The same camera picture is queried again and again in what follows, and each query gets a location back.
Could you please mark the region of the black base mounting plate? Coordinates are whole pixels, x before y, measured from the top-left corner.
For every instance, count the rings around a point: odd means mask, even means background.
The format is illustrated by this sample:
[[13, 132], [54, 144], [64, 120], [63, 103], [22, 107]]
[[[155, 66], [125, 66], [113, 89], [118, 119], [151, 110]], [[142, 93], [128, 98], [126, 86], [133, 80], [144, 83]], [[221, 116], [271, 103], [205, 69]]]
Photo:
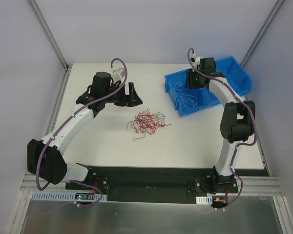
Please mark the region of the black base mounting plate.
[[211, 168], [146, 168], [91, 166], [92, 178], [84, 185], [94, 185], [108, 201], [194, 204], [207, 191], [236, 194], [237, 181], [213, 185]]

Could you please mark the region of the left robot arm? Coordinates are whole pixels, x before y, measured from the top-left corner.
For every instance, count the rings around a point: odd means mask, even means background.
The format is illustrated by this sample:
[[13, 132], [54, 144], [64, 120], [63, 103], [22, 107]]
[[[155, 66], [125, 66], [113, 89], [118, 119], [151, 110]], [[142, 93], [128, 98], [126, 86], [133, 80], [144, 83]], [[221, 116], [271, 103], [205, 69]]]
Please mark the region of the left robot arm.
[[27, 170], [51, 184], [76, 180], [82, 189], [90, 189], [93, 177], [87, 166], [65, 162], [63, 155], [77, 133], [103, 110], [106, 104], [135, 107], [143, 102], [134, 84], [128, 84], [125, 93], [126, 72], [123, 68], [110, 73], [97, 72], [92, 84], [80, 95], [73, 109], [54, 130], [41, 140], [32, 139], [27, 145]]

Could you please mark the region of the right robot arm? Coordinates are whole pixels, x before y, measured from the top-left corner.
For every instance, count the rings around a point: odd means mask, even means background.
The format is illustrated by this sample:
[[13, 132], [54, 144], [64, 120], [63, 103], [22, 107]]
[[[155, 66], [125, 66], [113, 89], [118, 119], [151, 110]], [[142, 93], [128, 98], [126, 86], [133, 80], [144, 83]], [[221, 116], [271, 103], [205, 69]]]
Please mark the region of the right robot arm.
[[251, 146], [257, 141], [255, 103], [246, 101], [234, 91], [225, 75], [216, 72], [214, 58], [203, 58], [193, 53], [188, 55], [188, 61], [192, 68], [187, 71], [187, 87], [207, 88], [224, 108], [220, 122], [223, 145], [207, 180], [211, 189], [219, 193], [233, 182], [234, 166], [241, 146]]

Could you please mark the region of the right aluminium frame post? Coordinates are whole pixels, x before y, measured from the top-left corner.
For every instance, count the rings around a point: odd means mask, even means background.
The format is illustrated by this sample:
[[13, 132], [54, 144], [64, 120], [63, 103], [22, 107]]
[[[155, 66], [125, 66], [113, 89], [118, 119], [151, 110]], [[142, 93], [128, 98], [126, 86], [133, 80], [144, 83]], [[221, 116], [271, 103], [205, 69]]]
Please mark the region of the right aluminium frame post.
[[274, 2], [274, 5], [272, 6], [265, 20], [263, 21], [263, 24], [259, 28], [256, 36], [254, 37], [250, 47], [248, 48], [246, 54], [244, 55], [240, 63], [242, 67], [246, 66], [246, 64], [254, 54], [255, 50], [257, 49], [258, 45], [260, 44], [261, 40], [265, 36], [266, 32], [268, 31], [269, 27], [273, 23], [274, 19], [276, 18], [277, 14], [279, 13], [280, 9], [282, 8], [285, 2], [285, 0], [276, 0]]

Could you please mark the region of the aluminium frame post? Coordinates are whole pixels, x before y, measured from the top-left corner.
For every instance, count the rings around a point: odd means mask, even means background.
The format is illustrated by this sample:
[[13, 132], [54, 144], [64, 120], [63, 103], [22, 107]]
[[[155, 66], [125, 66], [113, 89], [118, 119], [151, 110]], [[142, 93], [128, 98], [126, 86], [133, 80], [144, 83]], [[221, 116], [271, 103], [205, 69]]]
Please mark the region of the aluminium frame post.
[[268, 31], [269, 27], [273, 23], [274, 19], [276, 18], [277, 14], [279, 13], [280, 9], [282, 8], [285, 2], [285, 0], [276, 0], [274, 2], [274, 5], [272, 6], [265, 20], [263, 21], [263, 24], [259, 28], [256, 36], [254, 37], [250, 47], [248, 48], [246, 54], [244, 55], [240, 63], [242, 67], [246, 66], [246, 64], [254, 54], [255, 50], [257, 49], [258, 45], [260, 44], [261, 40], [265, 36], [266, 32]]
[[54, 38], [39, 5], [37, 4], [37, 2], [35, 0], [27, 0], [27, 3], [29, 4], [31, 10], [33, 11], [34, 16], [37, 19], [47, 41], [49, 42], [49, 45], [51, 46], [51, 49], [55, 53], [58, 61], [60, 62], [63, 69], [65, 71], [67, 71], [69, 69], [69, 64], [67, 63], [66, 59], [64, 58], [64, 56], [60, 50], [60, 47], [58, 46], [56, 39]]

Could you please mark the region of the blue divided plastic bin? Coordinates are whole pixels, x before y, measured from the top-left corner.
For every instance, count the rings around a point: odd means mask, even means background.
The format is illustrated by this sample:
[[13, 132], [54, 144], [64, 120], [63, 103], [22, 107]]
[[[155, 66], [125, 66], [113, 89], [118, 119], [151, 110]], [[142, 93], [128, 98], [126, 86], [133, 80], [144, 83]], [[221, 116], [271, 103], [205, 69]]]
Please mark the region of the blue divided plastic bin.
[[[216, 71], [225, 75], [229, 85], [240, 96], [251, 92], [252, 78], [234, 57], [218, 59]], [[181, 117], [220, 104], [216, 96], [206, 88], [186, 88], [187, 70], [165, 75], [164, 78], [165, 92]]]

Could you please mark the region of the left aluminium frame post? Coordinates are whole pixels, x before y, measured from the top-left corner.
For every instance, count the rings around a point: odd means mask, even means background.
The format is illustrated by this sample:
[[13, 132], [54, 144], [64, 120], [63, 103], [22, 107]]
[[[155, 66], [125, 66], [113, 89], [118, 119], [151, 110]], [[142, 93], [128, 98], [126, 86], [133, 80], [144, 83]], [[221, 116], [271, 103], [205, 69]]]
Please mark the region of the left aluminium frame post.
[[69, 64], [67, 63], [66, 59], [64, 58], [64, 56], [60, 50], [60, 47], [58, 46], [56, 39], [54, 38], [39, 5], [37, 4], [37, 2], [35, 0], [27, 0], [27, 3], [29, 4], [31, 10], [33, 11], [34, 16], [37, 19], [47, 41], [49, 42], [49, 45], [51, 46], [51, 49], [55, 53], [58, 61], [60, 62], [63, 69], [65, 71], [67, 71], [69, 69]]

